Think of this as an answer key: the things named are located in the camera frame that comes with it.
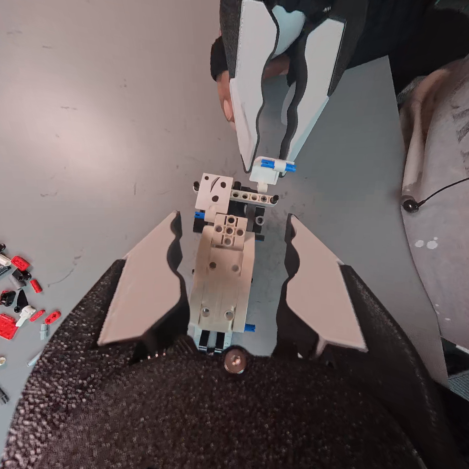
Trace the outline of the white curved panel brick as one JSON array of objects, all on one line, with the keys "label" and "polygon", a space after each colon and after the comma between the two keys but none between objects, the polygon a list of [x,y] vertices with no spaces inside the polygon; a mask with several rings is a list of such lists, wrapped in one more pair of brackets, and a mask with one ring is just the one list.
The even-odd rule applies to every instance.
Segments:
[{"label": "white curved panel brick", "polygon": [[269,185],[275,185],[279,176],[288,172],[296,172],[294,162],[259,156],[253,162],[249,180],[257,183],[258,193],[265,194]]}]

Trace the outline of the pile of red white bricks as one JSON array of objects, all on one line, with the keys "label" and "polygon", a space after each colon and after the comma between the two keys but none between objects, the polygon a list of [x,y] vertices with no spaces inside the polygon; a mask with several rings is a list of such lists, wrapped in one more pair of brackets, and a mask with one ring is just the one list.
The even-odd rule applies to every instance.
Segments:
[{"label": "pile of red white bricks", "polygon": [[38,309],[31,304],[26,290],[30,289],[36,294],[41,294],[42,285],[32,277],[30,262],[19,255],[9,256],[5,253],[6,248],[6,245],[1,243],[0,276],[1,278],[7,277],[12,288],[1,290],[0,305],[1,308],[13,308],[14,315],[1,312],[0,337],[10,341],[24,324],[43,320],[40,337],[41,340],[45,340],[48,337],[50,325],[57,322],[62,317],[62,313],[56,309],[45,316],[45,309]]}]

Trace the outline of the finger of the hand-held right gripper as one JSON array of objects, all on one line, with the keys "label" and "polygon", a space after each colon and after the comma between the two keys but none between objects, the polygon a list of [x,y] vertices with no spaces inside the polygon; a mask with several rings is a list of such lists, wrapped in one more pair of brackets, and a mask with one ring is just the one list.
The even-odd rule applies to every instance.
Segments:
[{"label": "finger of the hand-held right gripper", "polygon": [[345,21],[326,19],[300,39],[291,65],[296,80],[286,94],[281,121],[286,133],[279,158],[292,167],[330,97],[330,87],[341,51]]},{"label": "finger of the hand-held right gripper", "polygon": [[240,155],[249,173],[260,142],[259,117],[264,107],[262,81],[278,45],[278,23],[262,1],[242,1],[235,74],[230,96]]}]

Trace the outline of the person's right hand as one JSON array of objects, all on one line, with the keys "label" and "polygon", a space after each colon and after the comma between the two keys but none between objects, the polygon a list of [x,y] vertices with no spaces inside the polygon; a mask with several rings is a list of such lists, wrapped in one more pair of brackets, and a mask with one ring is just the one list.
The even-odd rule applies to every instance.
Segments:
[{"label": "person's right hand", "polygon": [[[280,75],[286,75],[289,70],[289,64],[290,59],[285,53],[275,57],[267,65],[263,73],[263,81],[275,78]],[[221,110],[223,111],[226,120],[230,123],[230,126],[236,130],[235,117],[230,94],[229,72],[226,70],[220,73],[216,78],[216,83]]]}]

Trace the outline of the white toy truck model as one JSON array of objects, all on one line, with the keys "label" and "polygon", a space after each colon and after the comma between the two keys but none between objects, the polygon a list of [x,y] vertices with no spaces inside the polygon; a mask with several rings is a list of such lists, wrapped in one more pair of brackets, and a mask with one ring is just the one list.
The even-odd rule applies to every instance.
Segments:
[{"label": "white toy truck model", "polygon": [[265,210],[278,195],[260,193],[232,177],[203,173],[196,193],[193,232],[200,235],[190,294],[190,325],[202,353],[221,354],[246,324],[255,247],[262,242]]}]

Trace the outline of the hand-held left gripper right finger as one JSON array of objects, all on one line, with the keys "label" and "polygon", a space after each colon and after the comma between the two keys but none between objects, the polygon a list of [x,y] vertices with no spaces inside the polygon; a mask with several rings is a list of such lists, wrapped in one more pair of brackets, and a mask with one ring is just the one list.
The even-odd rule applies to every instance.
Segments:
[{"label": "hand-held left gripper right finger", "polygon": [[292,213],[285,244],[282,338],[300,353],[323,353],[327,346],[368,352],[343,262]]}]

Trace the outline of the grey desk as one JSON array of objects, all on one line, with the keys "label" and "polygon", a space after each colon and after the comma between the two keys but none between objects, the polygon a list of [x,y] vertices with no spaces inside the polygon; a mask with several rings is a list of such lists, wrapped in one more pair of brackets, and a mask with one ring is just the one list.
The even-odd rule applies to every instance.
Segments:
[{"label": "grey desk", "polygon": [[[210,76],[219,1],[1,1],[1,242],[32,265],[33,306],[62,317],[173,210],[187,288],[199,236],[193,182],[248,185]],[[387,58],[348,70],[266,210],[248,323],[268,355],[295,214],[352,266],[447,384],[437,314],[400,210],[403,144]]]}]

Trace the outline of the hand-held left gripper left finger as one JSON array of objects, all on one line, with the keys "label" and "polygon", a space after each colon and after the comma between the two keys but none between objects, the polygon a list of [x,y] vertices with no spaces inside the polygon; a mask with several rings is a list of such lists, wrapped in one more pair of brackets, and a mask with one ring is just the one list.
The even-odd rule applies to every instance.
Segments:
[{"label": "hand-held left gripper left finger", "polygon": [[124,257],[98,346],[140,339],[181,299],[181,214],[171,212]]}]

